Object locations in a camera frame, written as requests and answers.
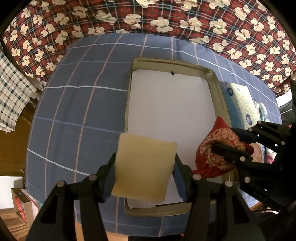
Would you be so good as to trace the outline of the red embroidered pouch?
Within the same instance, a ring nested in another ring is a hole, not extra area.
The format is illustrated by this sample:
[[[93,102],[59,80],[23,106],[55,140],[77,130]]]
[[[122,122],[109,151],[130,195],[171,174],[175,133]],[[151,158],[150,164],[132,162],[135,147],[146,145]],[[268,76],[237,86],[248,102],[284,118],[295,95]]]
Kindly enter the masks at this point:
[[[253,147],[241,142],[226,122],[217,117],[213,128],[196,151],[197,169],[193,173],[205,179],[222,176],[235,168],[231,155],[238,151],[250,156]]]

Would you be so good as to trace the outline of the tan sponge block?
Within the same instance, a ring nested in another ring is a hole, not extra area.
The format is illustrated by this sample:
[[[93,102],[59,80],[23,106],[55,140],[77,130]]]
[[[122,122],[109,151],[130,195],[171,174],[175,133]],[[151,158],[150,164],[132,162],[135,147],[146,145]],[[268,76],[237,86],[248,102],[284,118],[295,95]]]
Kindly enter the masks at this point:
[[[178,144],[122,133],[115,158],[112,195],[159,203],[165,200]]]

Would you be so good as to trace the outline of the pink white towel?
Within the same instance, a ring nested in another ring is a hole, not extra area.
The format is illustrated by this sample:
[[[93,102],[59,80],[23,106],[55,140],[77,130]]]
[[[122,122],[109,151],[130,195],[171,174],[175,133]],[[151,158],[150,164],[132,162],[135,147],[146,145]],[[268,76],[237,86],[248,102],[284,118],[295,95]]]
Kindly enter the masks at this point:
[[[276,157],[276,152],[274,152],[273,150],[271,150],[269,148],[266,148],[265,151],[266,151],[266,155],[265,155],[264,162],[267,164],[272,164],[275,157]]]

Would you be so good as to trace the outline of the cotton swab bag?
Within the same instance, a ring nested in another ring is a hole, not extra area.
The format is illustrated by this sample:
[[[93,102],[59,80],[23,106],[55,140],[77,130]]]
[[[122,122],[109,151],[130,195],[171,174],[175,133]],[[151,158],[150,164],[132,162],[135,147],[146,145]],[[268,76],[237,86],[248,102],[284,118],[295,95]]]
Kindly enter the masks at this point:
[[[256,100],[253,101],[254,105],[257,109],[257,112],[259,114],[261,121],[267,121],[268,120],[268,113],[265,105],[262,102],[258,102]]]

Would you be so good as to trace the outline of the yellow dotted tissue box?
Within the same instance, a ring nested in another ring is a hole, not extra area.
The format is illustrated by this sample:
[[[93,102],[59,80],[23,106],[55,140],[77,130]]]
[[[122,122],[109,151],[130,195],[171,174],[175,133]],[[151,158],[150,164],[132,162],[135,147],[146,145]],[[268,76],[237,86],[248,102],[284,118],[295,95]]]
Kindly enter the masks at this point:
[[[260,116],[248,87],[228,83],[223,94],[233,128],[247,130],[257,124]]]

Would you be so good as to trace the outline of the gold metal tray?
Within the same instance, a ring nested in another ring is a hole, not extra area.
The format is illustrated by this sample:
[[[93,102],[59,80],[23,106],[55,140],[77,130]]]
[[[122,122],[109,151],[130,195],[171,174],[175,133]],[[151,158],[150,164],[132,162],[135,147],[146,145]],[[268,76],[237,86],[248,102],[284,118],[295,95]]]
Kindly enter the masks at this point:
[[[212,70],[181,61],[133,60],[124,133],[176,142],[176,154],[194,170],[196,150],[217,117],[231,123]],[[134,217],[175,216],[190,210],[178,195],[173,175],[163,202],[124,199],[126,213]]]

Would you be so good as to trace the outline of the blue checked tablecloth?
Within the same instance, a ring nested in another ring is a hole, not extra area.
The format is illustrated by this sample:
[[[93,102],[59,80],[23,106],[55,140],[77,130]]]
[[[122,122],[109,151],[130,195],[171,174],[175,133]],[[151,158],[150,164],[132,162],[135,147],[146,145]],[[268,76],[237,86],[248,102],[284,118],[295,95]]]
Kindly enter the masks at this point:
[[[134,58],[184,61],[215,72],[221,86],[245,85],[281,123],[274,93],[257,77],[201,45],[145,34],[106,34],[70,44],[51,75],[31,125],[26,188],[38,202],[56,183],[82,181],[117,150]]]

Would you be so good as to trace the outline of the cardboard box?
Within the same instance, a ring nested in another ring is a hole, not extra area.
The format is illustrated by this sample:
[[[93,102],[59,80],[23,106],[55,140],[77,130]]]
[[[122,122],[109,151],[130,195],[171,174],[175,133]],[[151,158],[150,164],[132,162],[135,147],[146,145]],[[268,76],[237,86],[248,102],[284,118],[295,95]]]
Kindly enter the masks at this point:
[[[31,227],[39,213],[36,200],[27,193],[26,189],[12,188],[11,195],[15,213],[24,224]]]

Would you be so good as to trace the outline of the red plaid bear blanket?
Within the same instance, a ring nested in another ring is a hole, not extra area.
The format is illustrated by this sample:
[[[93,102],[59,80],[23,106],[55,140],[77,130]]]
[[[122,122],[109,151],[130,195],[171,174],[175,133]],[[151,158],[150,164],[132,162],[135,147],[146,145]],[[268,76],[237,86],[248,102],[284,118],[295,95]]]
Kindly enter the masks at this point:
[[[42,82],[78,38],[143,33],[203,45],[277,96],[295,83],[295,45],[259,1],[1,1],[1,26],[21,70]]]

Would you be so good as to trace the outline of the green white checked cloth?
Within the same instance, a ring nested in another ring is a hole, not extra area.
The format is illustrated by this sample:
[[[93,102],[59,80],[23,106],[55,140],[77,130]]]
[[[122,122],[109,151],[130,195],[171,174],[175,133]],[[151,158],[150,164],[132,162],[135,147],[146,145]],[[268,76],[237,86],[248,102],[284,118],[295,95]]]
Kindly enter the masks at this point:
[[[3,52],[1,52],[0,90],[1,131],[10,133],[15,131],[16,122],[21,112],[37,89]]]

